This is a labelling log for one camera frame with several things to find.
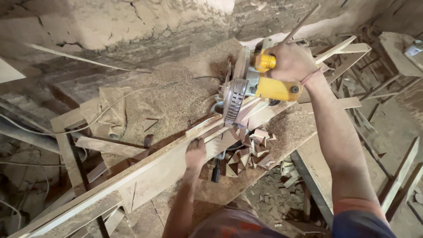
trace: hand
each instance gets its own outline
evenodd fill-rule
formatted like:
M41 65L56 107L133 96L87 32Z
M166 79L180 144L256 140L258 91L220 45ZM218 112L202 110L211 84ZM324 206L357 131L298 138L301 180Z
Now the hand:
M204 145L204 139L195 139L187 147L185 152L185 162L187 163L187 169L185 171L186 176L198 177L200 175L201 168L206 160L206 146Z
M279 81L301 82L319 68L310 49L295 43L274 46L269 54L276 57L276 65L266 72L266 77Z

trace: person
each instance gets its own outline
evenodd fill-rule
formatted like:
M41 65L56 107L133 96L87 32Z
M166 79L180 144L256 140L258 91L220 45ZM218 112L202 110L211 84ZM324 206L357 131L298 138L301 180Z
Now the person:
M322 154L332 175L335 238L395 237L370 182L358 135L330 90L311 51L295 43L275 46L276 65L266 76L280 81L303 81L316 119ZM187 169L167 219L163 238L188 237L194 191L206 159L204 140L192 141L185 155ZM202 221L189 237L286 237L270 229L253 213L222 208Z

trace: wall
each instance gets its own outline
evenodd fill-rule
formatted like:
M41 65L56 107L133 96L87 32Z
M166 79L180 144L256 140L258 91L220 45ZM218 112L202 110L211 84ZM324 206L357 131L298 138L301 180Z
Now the wall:
M322 1L298 35L353 32L382 0ZM236 37L284 36L315 0L8 0L0 3L0 37L38 44L100 63L150 68ZM0 97L49 120L124 85L134 73L57 57L0 41L0 56L34 76L3 83Z
M395 0L374 24L383 31L404 33L423 40L422 16L421 0Z

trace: table leg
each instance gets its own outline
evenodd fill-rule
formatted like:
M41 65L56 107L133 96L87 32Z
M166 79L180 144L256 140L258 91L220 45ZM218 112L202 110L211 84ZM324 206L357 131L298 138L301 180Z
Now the table leg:
M369 66L369 65L373 64L374 62L378 61L379 59L380 59L380 56L376 57L374 60L372 60L372 61L368 62L365 66L363 66L363 67L359 68L359 69L358 69L358 71L363 72L363 70L364 70L367 66Z
M418 83L423 77L416 77L413 80L411 80L410 82L408 82L406 85L404 85L404 87L402 87L400 90L398 90L398 94L404 92L405 90L407 90L409 87L415 85L416 83ZM387 99L383 100L380 104L385 104L387 102L389 102L391 99L395 98L398 94L389 96Z
M364 97L362 97L360 99L360 101L364 101L366 100L368 97L372 96L373 94L379 92L382 88L386 87L386 85L390 84L391 82L395 81L399 76L401 76L400 74L394 75L392 78L386 80L385 82L381 83L379 86L377 86L376 88L374 88L372 91L370 91L368 94L366 94Z

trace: circular saw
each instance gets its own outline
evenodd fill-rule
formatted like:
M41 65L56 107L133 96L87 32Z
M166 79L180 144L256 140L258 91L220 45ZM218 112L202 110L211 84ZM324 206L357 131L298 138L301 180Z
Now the circular saw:
M301 83L282 82L264 76L267 70L276 65L276 58L269 54L273 44L272 39L265 38L256 45L253 53L243 46L235 65L232 67L231 63L228 63L225 82L221 86L225 123L235 122L245 96L272 99L270 106L277 105L280 101L292 102L299 98Z

